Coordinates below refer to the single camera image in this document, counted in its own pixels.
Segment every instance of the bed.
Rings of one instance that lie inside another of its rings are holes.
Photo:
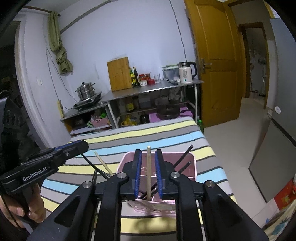
[[[146,150],[148,145],[152,151],[161,148],[164,152],[184,152],[192,144],[194,147],[191,153],[197,162],[197,181],[215,181],[235,201],[226,174],[219,166],[214,151],[190,117],[80,135],[73,137],[71,141],[79,139],[89,143],[89,150],[85,155],[90,161],[106,171],[95,156],[96,151],[114,173],[126,152]],[[48,177],[41,187],[46,214],[54,211],[81,183],[92,180],[93,173],[93,168],[82,157],[76,157],[68,160],[57,173]],[[98,176],[97,182],[102,181],[105,179]],[[122,241],[175,240],[175,233],[175,218],[146,217],[123,202]]]

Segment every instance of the black jacket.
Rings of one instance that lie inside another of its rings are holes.
[[[29,233],[14,227],[0,210],[0,241],[26,241]]]

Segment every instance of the refrigerator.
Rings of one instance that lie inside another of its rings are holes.
[[[296,174],[296,41],[281,19],[270,20],[278,54],[272,119],[249,171],[266,202]]]

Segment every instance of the hanging cloth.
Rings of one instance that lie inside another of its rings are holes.
[[[48,16],[48,39],[50,49],[56,55],[56,61],[59,65],[59,73],[64,74],[72,72],[73,65],[67,59],[67,51],[62,44],[57,14],[57,12],[51,12]]]

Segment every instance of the screw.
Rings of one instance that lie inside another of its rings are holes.
[[[213,181],[206,181],[205,182],[206,186],[209,187],[209,188],[212,188],[215,186],[215,183]]]
[[[126,178],[126,173],[125,172],[120,172],[117,174],[117,177],[120,178],[120,179],[124,179]]]
[[[83,186],[84,188],[90,188],[90,187],[92,186],[92,182],[90,182],[90,181],[86,181],[86,182],[82,183],[82,186]]]
[[[172,172],[170,175],[171,175],[171,177],[173,177],[173,178],[178,178],[178,177],[180,177],[180,173],[178,173],[178,172]]]

